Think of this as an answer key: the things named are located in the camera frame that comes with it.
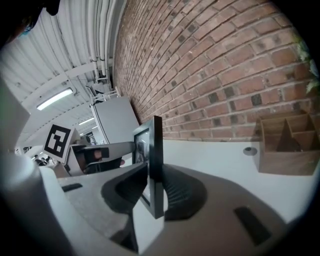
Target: fluorescent light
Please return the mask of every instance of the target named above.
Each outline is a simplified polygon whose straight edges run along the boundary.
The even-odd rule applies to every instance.
[[[88,119],[88,120],[85,120],[85,121],[79,123],[79,125],[81,126],[81,125],[85,124],[86,122],[89,122],[89,121],[91,121],[91,120],[93,120],[93,119],[95,119],[95,118],[92,117],[92,118],[90,118],[90,119]]]
[[[73,91],[71,88],[65,89],[62,92],[59,92],[58,94],[52,96],[51,98],[47,99],[44,103],[41,103],[40,105],[38,105],[36,108],[38,110],[43,110],[44,108],[48,107],[49,105],[51,105],[52,103],[62,99],[63,97],[72,94]]]

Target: green leaf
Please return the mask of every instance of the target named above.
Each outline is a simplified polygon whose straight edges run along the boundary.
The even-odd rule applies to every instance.
[[[307,86],[306,86],[306,93],[310,93],[313,88],[319,87],[320,82],[317,79],[312,80]]]
[[[310,60],[310,72],[314,74],[317,78],[319,77],[319,72],[318,72],[316,63],[313,59]]]
[[[309,53],[304,49],[304,47],[300,43],[297,45],[297,53],[303,62],[310,58]]]

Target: shelf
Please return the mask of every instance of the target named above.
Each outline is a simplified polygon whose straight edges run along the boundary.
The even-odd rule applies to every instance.
[[[312,175],[320,158],[315,124],[304,111],[260,118],[262,145],[259,172],[277,175]]]
[[[314,123],[308,114],[286,118],[293,133],[315,131]]]
[[[300,145],[301,152],[320,151],[320,142],[316,131],[295,133],[293,138]]]

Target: corrugated ceiling panel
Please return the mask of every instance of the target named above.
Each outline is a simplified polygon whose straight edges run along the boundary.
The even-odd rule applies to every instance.
[[[96,8],[101,3],[101,0],[96,0]],[[117,3],[117,8],[121,9],[124,1]],[[52,122],[73,125],[80,132],[87,132],[96,125],[94,121],[85,126],[78,125],[93,116],[89,108],[90,96],[85,87],[95,79],[92,66],[88,65],[92,61],[88,4],[89,0],[61,0],[56,16],[50,16],[43,10],[35,27],[27,35],[20,36],[1,51],[0,75],[31,113],[19,138],[20,143],[27,144],[37,134],[43,134]],[[99,28],[95,27],[94,33],[97,32]],[[67,76],[69,71],[80,66],[82,74]],[[42,111],[37,109],[39,104],[69,87],[73,94]]]

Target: wooden box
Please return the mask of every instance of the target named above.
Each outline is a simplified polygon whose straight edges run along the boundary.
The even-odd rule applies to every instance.
[[[259,172],[312,175],[320,158],[315,124],[304,111],[271,114],[259,119],[261,128]]]

